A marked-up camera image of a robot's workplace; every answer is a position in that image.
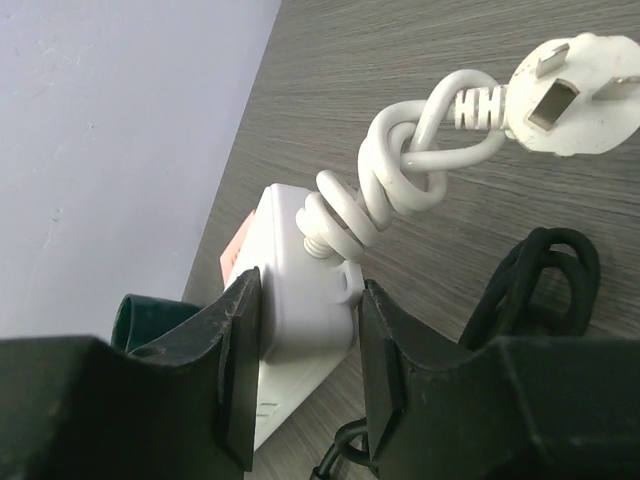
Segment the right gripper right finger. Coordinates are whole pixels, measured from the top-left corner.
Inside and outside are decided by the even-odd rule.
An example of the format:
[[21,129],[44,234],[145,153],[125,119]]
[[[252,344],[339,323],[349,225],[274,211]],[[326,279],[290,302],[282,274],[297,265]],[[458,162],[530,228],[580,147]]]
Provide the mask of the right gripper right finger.
[[372,281],[359,316],[381,478],[638,477],[636,341],[500,337],[470,352]]

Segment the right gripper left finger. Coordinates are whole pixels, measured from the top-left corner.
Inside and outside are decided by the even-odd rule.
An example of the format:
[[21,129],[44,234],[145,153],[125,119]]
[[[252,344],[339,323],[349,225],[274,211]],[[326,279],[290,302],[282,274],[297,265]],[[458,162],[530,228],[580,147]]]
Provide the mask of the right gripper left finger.
[[1,343],[5,479],[241,479],[252,469],[261,276],[125,352],[90,336]]

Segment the white power strip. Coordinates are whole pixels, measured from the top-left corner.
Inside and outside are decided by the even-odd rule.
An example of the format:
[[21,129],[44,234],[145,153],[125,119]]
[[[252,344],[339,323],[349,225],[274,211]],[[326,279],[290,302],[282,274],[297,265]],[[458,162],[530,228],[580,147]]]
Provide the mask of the white power strip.
[[357,263],[318,259],[303,245],[296,224],[309,190],[265,188],[231,272],[261,274],[261,353],[256,448],[317,389],[357,341],[354,311],[364,279]]

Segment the pink cube adapter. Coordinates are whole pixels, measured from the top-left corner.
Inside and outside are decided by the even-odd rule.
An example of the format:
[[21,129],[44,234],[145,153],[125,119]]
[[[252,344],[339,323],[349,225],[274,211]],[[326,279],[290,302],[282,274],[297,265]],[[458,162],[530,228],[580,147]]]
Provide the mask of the pink cube adapter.
[[236,263],[239,252],[243,246],[247,232],[251,224],[253,223],[255,212],[256,210],[252,210],[247,215],[219,258],[223,286],[226,286],[228,284],[231,272]]

